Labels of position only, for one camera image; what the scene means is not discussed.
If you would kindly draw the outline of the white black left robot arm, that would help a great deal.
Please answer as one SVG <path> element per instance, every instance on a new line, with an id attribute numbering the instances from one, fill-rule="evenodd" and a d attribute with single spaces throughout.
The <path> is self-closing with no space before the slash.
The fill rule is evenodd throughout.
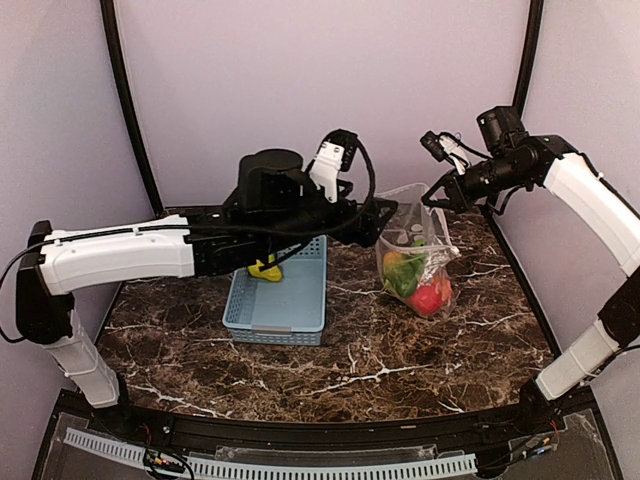
<path id="1" fill-rule="evenodd" d="M 261 262 L 275 267 L 313 239 L 370 247 L 398 204 L 374 197 L 363 204 L 311 201 L 271 227 L 234 224 L 214 207 L 199 215 L 169 215 L 124 226 L 69 232 L 37 222 L 26 248 L 8 265 L 17 270 L 17 342 L 47 350 L 120 436 L 141 427 L 126 386 L 88 338 L 75 311 L 74 291 L 152 277 L 210 277 Z"/>

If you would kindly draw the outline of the green orange toy mango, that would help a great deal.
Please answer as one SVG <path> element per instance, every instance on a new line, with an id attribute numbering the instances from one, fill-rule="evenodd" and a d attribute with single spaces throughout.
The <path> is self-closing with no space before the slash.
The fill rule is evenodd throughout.
<path id="1" fill-rule="evenodd" d="M 389 251 L 386 252 L 383 257 L 383 267 L 384 269 L 395 268 L 397 265 L 400 265 L 404 261 L 404 255 L 397 251 Z"/>

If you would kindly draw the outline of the yellow toy lemon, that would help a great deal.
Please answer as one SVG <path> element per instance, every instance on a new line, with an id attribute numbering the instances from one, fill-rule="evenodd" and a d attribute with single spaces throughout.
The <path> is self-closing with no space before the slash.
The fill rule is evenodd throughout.
<path id="1" fill-rule="evenodd" d="M 271 254 L 265 263 L 257 260 L 247 267 L 248 274 L 257 279 L 263 279 L 272 283 L 278 283 L 283 279 L 283 272 L 276 264 L 276 255 Z"/>

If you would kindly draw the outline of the red toy apple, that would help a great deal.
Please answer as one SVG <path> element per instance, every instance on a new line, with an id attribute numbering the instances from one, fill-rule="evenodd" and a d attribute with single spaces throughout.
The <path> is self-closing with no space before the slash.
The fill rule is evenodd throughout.
<path id="1" fill-rule="evenodd" d="M 421 316 L 429 316 L 445 304 L 436 284 L 420 286 L 411 295 L 408 302 L 413 310 Z"/>

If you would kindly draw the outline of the clear zip top bag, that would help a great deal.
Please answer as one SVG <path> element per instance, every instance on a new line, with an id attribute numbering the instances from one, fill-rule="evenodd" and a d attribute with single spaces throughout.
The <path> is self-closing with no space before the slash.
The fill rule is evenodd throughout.
<path id="1" fill-rule="evenodd" d="M 460 251 L 451 241 L 444 211 L 423 205 L 421 198 L 428 190 L 429 186 L 424 183 L 412 183 L 376 195 L 378 198 L 394 200 L 399 204 L 397 212 L 387 223 L 376 243 L 377 266 L 383 289 L 422 318 L 444 317 L 450 314 L 456 299 L 452 283 L 453 293 L 450 301 L 437 312 L 421 316 L 409 305 L 408 299 L 411 296 L 400 298 L 385 282 L 383 257 L 389 251 L 423 255 L 424 271 L 417 288 L 434 284 L 438 277 L 450 280 L 447 265 L 460 257 Z"/>

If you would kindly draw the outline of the green toy watermelon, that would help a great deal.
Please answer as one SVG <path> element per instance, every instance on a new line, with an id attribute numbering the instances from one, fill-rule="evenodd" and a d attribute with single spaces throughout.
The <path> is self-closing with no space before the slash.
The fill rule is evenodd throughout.
<path id="1" fill-rule="evenodd" d="M 404 261 L 395 268 L 384 269 L 385 282 L 400 298 L 410 297 L 417 289 L 424 271 L 424 256 L 403 254 Z"/>

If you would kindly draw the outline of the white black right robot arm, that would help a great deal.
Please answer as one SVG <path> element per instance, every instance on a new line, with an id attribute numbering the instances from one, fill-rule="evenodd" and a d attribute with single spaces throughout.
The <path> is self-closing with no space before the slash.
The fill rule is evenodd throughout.
<path id="1" fill-rule="evenodd" d="M 504 190 L 545 188 L 563 201 L 611 252 L 626 280 L 594 323 L 532 382 L 533 395 L 516 405 L 510 424 L 534 432 L 561 398 L 639 337 L 639 216 L 597 172 L 586 155 L 556 135 L 522 136 L 496 146 L 490 158 L 452 169 L 422 197 L 425 206 L 467 211 Z"/>

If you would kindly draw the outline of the orange toy orange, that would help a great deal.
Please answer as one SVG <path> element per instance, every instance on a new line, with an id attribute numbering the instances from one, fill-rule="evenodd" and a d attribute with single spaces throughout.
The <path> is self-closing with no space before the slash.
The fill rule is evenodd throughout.
<path id="1" fill-rule="evenodd" d="M 435 290 L 440 295 L 443 303 L 448 303 L 452 297 L 453 289 L 448 278 L 438 277 L 434 280 Z"/>

